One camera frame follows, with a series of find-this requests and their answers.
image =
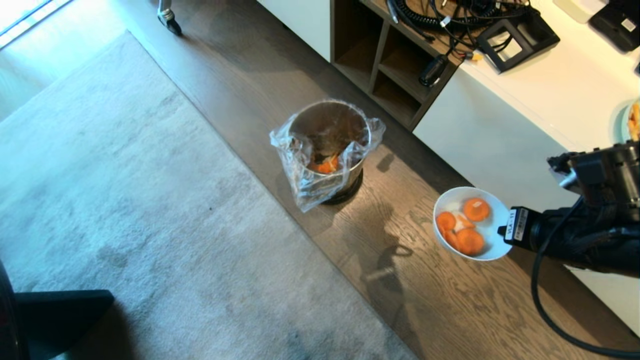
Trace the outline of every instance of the floor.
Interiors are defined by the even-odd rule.
[[[14,291],[116,300],[55,360],[416,360],[130,33],[0,138]]]
[[[182,38],[158,24],[153,1],[111,4],[161,68],[419,357],[597,358],[566,344],[538,318],[528,290],[532,254],[514,249],[508,257],[480,266],[438,247],[431,229],[433,203],[447,189],[468,184],[466,180],[260,4],[177,1],[173,9]],[[365,162],[364,184],[353,201],[303,214],[293,202],[268,133],[304,105],[326,97],[357,104],[381,118],[388,130],[383,145]],[[541,277],[545,306],[572,334],[610,347],[640,345],[559,264],[545,262]]]
[[[0,51],[0,120],[125,30],[106,0],[74,1]]]

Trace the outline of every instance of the black cable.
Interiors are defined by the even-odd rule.
[[[468,9],[466,6],[464,6],[463,8],[463,15],[465,18],[465,21],[467,21],[468,15],[467,15]],[[469,40],[471,40],[471,44],[474,45],[474,49],[477,47],[477,42],[476,42],[476,38],[473,37],[473,35],[471,35],[471,28],[467,25],[467,36],[469,37]]]
[[[415,25],[422,26],[425,28],[438,29],[440,27],[440,20],[436,17],[430,17],[421,15],[415,11],[413,11],[407,4],[406,0],[394,0],[393,3],[396,5],[396,8],[399,12],[404,13]],[[495,8],[495,1],[491,1],[491,3],[486,7],[481,9],[483,10],[480,14],[484,17],[490,17],[492,15],[498,14],[498,9]],[[468,19],[468,24],[464,23],[464,18],[455,18],[452,19],[453,24],[451,26],[455,31],[463,31],[466,26],[472,27],[483,27],[490,23],[490,21],[486,21],[480,19],[478,17],[471,17]]]
[[[449,38],[449,50],[444,54],[444,56],[448,56],[453,51],[456,51],[456,45],[458,45],[458,43],[453,40],[453,38]]]
[[[556,332],[556,334],[560,335],[562,339],[569,341],[571,344],[583,348],[584,350],[603,355],[609,357],[617,357],[619,359],[640,359],[640,352],[629,352],[629,351],[621,351],[604,347],[597,347],[588,343],[585,343],[581,340],[574,338],[573,336],[567,334],[564,330],[560,329],[551,317],[547,314],[547,312],[542,308],[542,304],[540,303],[540,296],[538,294],[538,276],[540,274],[540,265],[542,264],[542,259],[544,257],[545,251],[551,242],[551,239],[554,237],[555,233],[564,226],[564,223],[569,219],[569,217],[575,212],[575,210],[582,204],[582,197],[575,202],[572,206],[571,210],[565,214],[560,222],[556,224],[556,226],[551,230],[547,239],[542,243],[540,248],[538,249],[538,253],[536,254],[536,260],[533,263],[533,271],[531,274],[531,297],[533,298],[533,303],[540,314],[542,320],[547,323],[547,325]]]
[[[532,8],[530,5],[526,5],[528,11],[533,11],[534,13],[540,14],[540,11]],[[500,20],[500,19],[514,19],[517,17],[521,17],[523,15],[526,14],[526,12],[518,12],[515,11],[516,13],[512,14],[512,15],[500,15],[500,16],[482,16],[482,15],[478,15],[476,13],[473,12],[473,10],[469,9],[469,12],[471,13],[471,15],[473,15],[474,17],[477,17],[478,19],[483,19],[483,20]]]
[[[431,4],[431,8],[433,9],[433,11],[436,13],[437,19],[438,19],[438,25],[440,25],[440,21],[442,21],[443,18],[440,18],[440,16],[442,16],[442,14],[440,14],[437,10],[436,7],[436,0],[429,0],[429,3]],[[455,39],[455,41],[459,42],[460,44],[463,44],[464,46],[470,47],[470,48],[474,48],[473,44],[470,44],[460,38],[458,38],[456,35],[453,35],[453,33],[447,28],[448,25],[446,26],[440,26],[442,29],[444,29],[444,31],[447,32],[447,34],[449,34],[449,36],[453,39]]]
[[[431,35],[427,35],[423,30],[421,30],[420,28],[418,28],[411,19],[409,19],[409,17],[401,10],[398,8],[397,6],[397,2],[392,1],[391,2],[391,6],[395,6],[396,7],[396,13],[398,14],[398,16],[400,17],[400,19],[407,24],[407,26],[409,26],[410,28],[412,28],[416,33],[418,33],[420,36],[422,36],[425,40],[427,40],[427,42],[432,43],[434,40],[436,40],[436,37],[433,37]]]
[[[496,53],[499,53],[502,50],[505,50],[507,46],[509,46],[509,43],[511,43],[512,40],[513,40],[513,36],[509,35],[509,37],[507,37],[507,39],[502,43],[497,45],[492,45],[492,48]]]

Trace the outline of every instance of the caster wheel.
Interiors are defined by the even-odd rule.
[[[174,19],[163,21],[164,19],[161,16],[158,16],[158,20],[160,23],[164,25],[169,31],[176,34],[177,36],[182,36],[182,28],[178,25],[178,22]]]

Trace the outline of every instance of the wooden floor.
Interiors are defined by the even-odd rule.
[[[123,31],[107,0],[74,0],[0,50],[0,121]]]
[[[437,244],[433,204],[466,180],[256,1],[175,1],[182,38],[160,26],[155,2],[112,3],[156,62],[419,358],[600,359],[566,343],[538,317],[529,294],[532,254],[514,249],[480,264]],[[356,104],[384,120],[388,130],[365,162],[355,199],[303,214],[268,134],[296,110],[327,97]],[[560,265],[546,261],[541,284],[543,303],[570,333],[594,344],[640,348],[630,330]]]

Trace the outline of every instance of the white countertop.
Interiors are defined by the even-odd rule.
[[[588,24],[574,21],[551,0],[533,0],[532,5],[560,43],[502,74],[486,58],[465,61],[459,69],[568,151],[590,151],[618,142],[614,118],[640,94],[640,78],[634,72],[640,49],[621,54]]]

